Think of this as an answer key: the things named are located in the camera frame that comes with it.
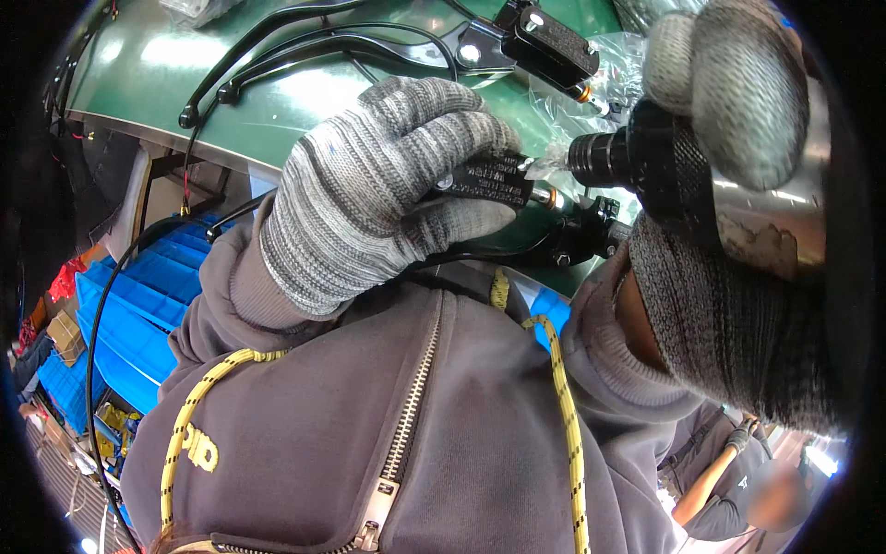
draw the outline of yellow embroidery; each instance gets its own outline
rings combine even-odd
[[[197,467],[202,467],[208,472],[213,472],[219,463],[219,449],[209,438],[209,435],[200,431],[189,423],[185,428],[187,433],[182,441],[182,449],[188,450],[188,458]]]

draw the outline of gray hoodie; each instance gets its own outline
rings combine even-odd
[[[261,260],[266,215],[215,243],[200,269],[203,294],[169,337],[178,367],[122,475],[141,540],[160,531],[160,475],[189,391],[234,350],[290,348],[237,367],[197,406],[175,476],[176,544],[349,551],[388,475],[399,491],[377,545],[386,554],[574,552],[563,420],[532,331],[468,296],[408,282],[364,293],[334,324],[303,320]],[[673,551],[656,468],[675,422],[701,402],[628,351],[612,307],[627,267],[622,247],[582,285],[561,337],[597,554]],[[413,432],[391,472],[398,421],[430,345]]]

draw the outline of cardboard box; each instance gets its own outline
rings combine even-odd
[[[74,365],[80,354],[86,350],[80,327],[64,310],[52,318],[49,327],[46,328],[46,334],[55,342],[56,350],[67,367]]]

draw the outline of zipper pull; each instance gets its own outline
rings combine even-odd
[[[382,533],[388,514],[391,513],[393,500],[400,490],[400,485],[392,480],[379,477],[376,488],[369,497],[369,505],[363,513],[363,527],[354,537],[354,544],[358,550],[375,552],[378,550],[378,537]]]

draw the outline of green table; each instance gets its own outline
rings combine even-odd
[[[463,3],[480,15],[493,17],[503,0]],[[190,131],[178,126],[178,114],[200,80],[263,16],[295,2],[244,0],[199,29],[178,27],[157,0],[119,0],[117,4],[120,16],[103,25],[77,67],[68,101],[69,115],[183,151]],[[584,36],[620,30],[608,0],[548,0],[543,7]],[[443,0],[372,0],[350,12],[330,16],[332,24],[371,20],[405,23],[437,35],[464,21]],[[319,20],[290,25],[254,51],[319,25]],[[378,33],[402,42],[424,42],[423,37],[406,33]],[[414,68],[367,65],[379,77],[393,71],[421,76]],[[466,84],[478,82],[473,79],[465,79]],[[194,153],[237,171],[276,179],[295,141],[317,122],[351,105],[368,86],[369,81],[343,55],[305,62],[285,77],[247,87],[236,107],[219,106],[200,133]],[[478,89],[478,93],[493,113],[517,129],[524,141],[524,153],[544,153],[551,132],[529,106],[525,74],[516,72]],[[539,211],[524,210],[517,222],[493,242],[523,244],[536,237],[545,217]],[[533,272],[532,276],[571,296],[589,271],[589,264],[538,275]]]

